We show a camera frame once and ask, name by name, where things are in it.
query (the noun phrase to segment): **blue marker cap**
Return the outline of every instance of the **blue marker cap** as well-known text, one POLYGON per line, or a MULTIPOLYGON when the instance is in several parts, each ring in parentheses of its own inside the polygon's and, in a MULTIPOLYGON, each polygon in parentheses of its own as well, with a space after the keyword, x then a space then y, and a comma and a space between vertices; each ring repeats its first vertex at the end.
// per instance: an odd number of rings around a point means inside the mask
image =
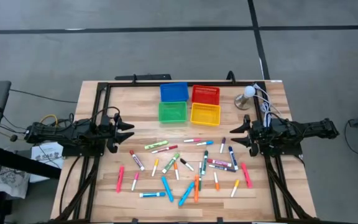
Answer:
POLYGON ((191 190, 193 190, 193 188, 194 188, 194 181, 190 184, 190 186, 187 188, 185 194, 180 199, 179 206, 182 206, 185 203, 187 197, 189 196, 189 194, 190 194, 191 190))
POLYGON ((172 196, 172 194, 171 194, 171 189, 169 188, 167 179, 166 179, 164 176, 162 176, 162 177, 161 177, 161 180, 162 180, 162 183, 164 184, 165 190, 167 191, 169 201, 170 201, 170 202, 173 202, 173 196, 172 196))

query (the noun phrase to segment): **yellow marker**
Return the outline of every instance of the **yellow marker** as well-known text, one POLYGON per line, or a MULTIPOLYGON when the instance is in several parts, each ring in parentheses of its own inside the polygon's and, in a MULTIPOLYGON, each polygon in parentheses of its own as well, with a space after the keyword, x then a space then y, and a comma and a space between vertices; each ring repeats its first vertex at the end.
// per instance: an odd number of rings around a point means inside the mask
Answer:
POLYGON ((152 172, 152 177, 154 177, 155 170, 157 169, 157 166, 158 166, 158 159, 155 159, 155 162, 154 162, 154 169, 153 169, 153 172, 152 172))
POLYGON ((239 183, 240 183, 240 180, 237 179, 237 180, 236 180, 236 183, 234 184, 234 188, 233 188, 233 191, 231 192, 231 196, 230 196, 230 197, 233 197, 233 196, 234 196, 234 193, 236 192, 237 187, 239 186, 239 183))

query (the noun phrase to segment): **orange marker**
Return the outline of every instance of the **orange marker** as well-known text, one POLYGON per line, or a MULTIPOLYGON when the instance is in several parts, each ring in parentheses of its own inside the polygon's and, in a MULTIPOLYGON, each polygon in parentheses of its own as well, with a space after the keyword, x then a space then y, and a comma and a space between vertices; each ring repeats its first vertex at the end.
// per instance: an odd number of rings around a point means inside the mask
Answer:
POLYGON ((178 165, 176 162, 173 163, 173 168, 175 169, 175 174, 177 175, 177 180, 179 180, 178 165))
POLYGON ((216 175, 216 172, 214 172, 214 177, 215 177, 215 188, 216 188, 216 190, 219 190, 219 182, 218 182, 218 177, 216 175))
POLYGON ((196 177, 194 178, 195 179, 195 182, 196 182, 196 185, 194 187, 194 202, 198 202, 198 174, 196 175, 196 177))

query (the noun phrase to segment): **red marker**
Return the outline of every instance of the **red marker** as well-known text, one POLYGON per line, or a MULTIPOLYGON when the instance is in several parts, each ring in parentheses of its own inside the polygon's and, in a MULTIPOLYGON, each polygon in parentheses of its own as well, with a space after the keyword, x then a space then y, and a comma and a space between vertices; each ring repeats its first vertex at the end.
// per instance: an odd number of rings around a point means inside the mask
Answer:
POLYGON ((171 149, 176 149, 177 147, 178 147, 178 145, 170 146, 170 147, 166 147, 166 148, 163 148, 163 149, 152 151, 152 153, 158 153, 158 152, 163 152, 163 151, 167 151, 167 150, 171 150, 171 149))
POLYGON ((119 174, 118 174, 118 181, 117 181, 117 193, 119 193, 121 191, 121 184, 122 184, 122 180, 124 178, 124 166, 120 166, 119 167, 119 174))
POLYGON ((252 181, 251 179, 249 178, 249 174, 248 174, 248 170, 247 170, 247 167, 246 167, 246 164, 241 162, 241 168, 242 168, 242 171, 244 172, 244 175, 246 177, 246 181, 247 181, 247 186, 248 188, 252 188, 252 181))
POLYGON ((143 170, 144 170, 144 166, 142 165, 142 163, 140 162, 140 160, 137 158, 137 156, 135 155, 134 151, 131 150, 131 151, 129 151, 129 153, 132 155, 132 158, 134 158, 136 164, 140 167, 140 170, 143 171, 143 170))

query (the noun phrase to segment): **wooden tabletop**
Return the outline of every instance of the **wooden tabletop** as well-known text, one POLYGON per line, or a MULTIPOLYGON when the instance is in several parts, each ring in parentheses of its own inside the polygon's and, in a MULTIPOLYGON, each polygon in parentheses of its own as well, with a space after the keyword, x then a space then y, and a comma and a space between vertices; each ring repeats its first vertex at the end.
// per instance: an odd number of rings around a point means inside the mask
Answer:
MULTIPOLYGON (((76 120, 91 116, 97 84, 96 81, 83 82, 75 113, 76 120)), ((285 118, 291 118, 283 83, 266 81, 266 87, 273 105, 282 112, 285 118)), ((246 113, 250 114, 251 120, 256 119, 255 108, 241 111, 234 106, 234 97, 243 91, 243 86, 220 87, 221 124, 218 127, 208 127, 194 125, 190 119, 184 124, 161 124, 158 121, 159 87, 112 88, 109 106, 114 105, 120 109, 123 121, 135 126, 130 130, 135 134, 119 146, 118 153, 111 154, 106 149, 106 153, 101 158, 91 221, 130 222, 132 218, 138 218, 140 222, 214 222, 216 217, 223 217, 224 221, 232 222, 273 221, 274 213, 264 158, 261 155, 250 157, 248 148, 230 140, 230 138, 246 135, 229 134, 230 130, 238 128, 242 124, 246 113), (220 154, 219 149, 223 137, 227 139, 226 146, 223 154, 220 154), (195 146, 193 143, 183 142, 184 139, 191 138, 213 140, 215 144, 195 146), (150 150, 144 149, 145 145, 163 140, 169 141, 168 146, 177 144, 178 148, 158 154, 151 154, 150 150), (228 146, 233 147, 238 163, 245 162, 247 164, 250 178, 254 184, 252 189, 247 188, 241 170, 231 173, 207 167, 198 203, 194 202, 194 191, 192 191, 184 206, 179 207, 178 201, 197 174, 197 171, 192 172, 179 162, 180 180, 176 180, 173 167, 165 175, 172 189, 174 202, 171 203, 168 197, 139 198, 140 192, 165 191, 161 181, 162 169, 174 153, 180 152, 180 157, 198 169, 198 163, 202 160, 206 149, 209 151, 209 158, 231 161, 228 146), (130 150, 135 151, 145 166, 144 171, 140 171, 129 154, 130 150), (152 177, 151 173, 156 158, 159 158, 159 164, 155 176, 152 177), (116 184, 121 165, 124 165, 125 173, 122 191, 118 194, 116 193, 116 184), (214 171, 218 175, 219 191, 215 189, 214 171), (131 192, 136 172, 140 172, 140 175, 135 190, 131 192), (240 180, 240 184, 235 196, 230 198, 236 179, 240 180)), ((191 103, 188 102, 187 107, 189 118, 191 103)), ((114 113, 114 110, 108 111, 108 115, 112 116, 114 113)), ((51 218, 58 216, 63 184, 74 160, 75 158, 68 158, 64 162, 51 218)), ((63 197, 63 208, 68 205, 77 191, 82 161, 81 158, 70 175, 63 197)), ((289 191, 307 213, 315 216, 305 168, 293 156, 282 156, 282 161, 289 191)), ((278 189, 277 192, 284 217, 283 198, 278 189)), ((86 192, 81 204, 80 217, 85 216, 87 195, 86 192)))

